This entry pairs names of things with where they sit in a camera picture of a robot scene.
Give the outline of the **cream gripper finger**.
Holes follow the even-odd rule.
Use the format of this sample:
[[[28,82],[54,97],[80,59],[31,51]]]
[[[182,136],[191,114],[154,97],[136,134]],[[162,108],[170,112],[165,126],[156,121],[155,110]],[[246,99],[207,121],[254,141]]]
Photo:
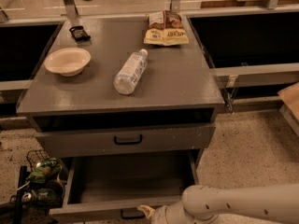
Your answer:
[[[152,207],[150,207],[150,206],[148,206],[148,205],[139,205],[137,207],[137,210],[140,211],[140,212],[142,212],[147,219],[151,219],[151,217],[155,213],[155,209],[152,208]]]

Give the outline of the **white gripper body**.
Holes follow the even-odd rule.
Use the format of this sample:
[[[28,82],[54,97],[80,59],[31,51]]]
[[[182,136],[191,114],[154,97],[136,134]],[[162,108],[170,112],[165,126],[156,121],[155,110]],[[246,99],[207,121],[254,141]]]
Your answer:
[[[151,224],[173,224],[170,217],[170,207],[164,205],[157,209],[154,209],[151,213],[150,223]]]

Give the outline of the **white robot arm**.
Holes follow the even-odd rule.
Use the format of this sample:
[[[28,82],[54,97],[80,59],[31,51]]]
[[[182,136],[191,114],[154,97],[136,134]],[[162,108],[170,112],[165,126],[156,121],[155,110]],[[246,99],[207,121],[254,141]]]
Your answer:
[[[299,185],[239,189],[193,185],[176,203],[157,209],[139,205],[137,210],[150,224],[218,224],[222,214],[299,224]]]

